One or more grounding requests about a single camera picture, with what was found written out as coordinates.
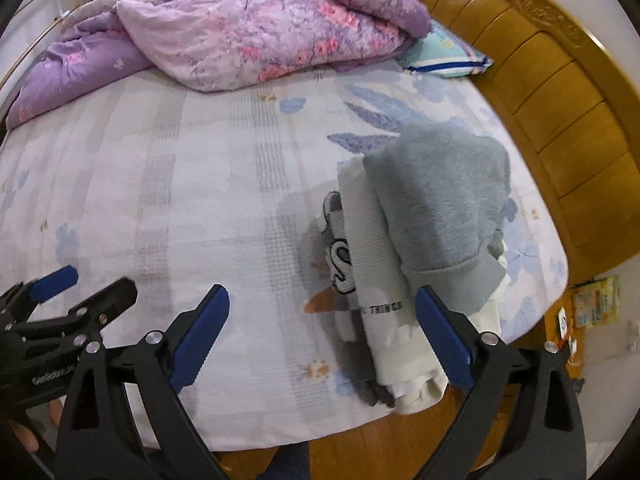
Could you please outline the left hand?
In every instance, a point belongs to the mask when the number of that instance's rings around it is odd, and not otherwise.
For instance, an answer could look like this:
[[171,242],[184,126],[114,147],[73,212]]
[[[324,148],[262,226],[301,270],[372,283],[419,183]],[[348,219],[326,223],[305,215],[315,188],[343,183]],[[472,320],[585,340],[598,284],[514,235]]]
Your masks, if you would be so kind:
[[9,421],[9,425],[14,434],[24,448],[26,448],[27,452],[35,453],[38,451],[40,447],[39,438],[42,436],[43,430],[53,427],[58,428],[58,426],[60,426],[63,408],[63,400],[56,399],[48,403],[47,422],[42,422],[40,419],[29,419],[29,425],[25,426],[20,422],[14,422],[14,420]]

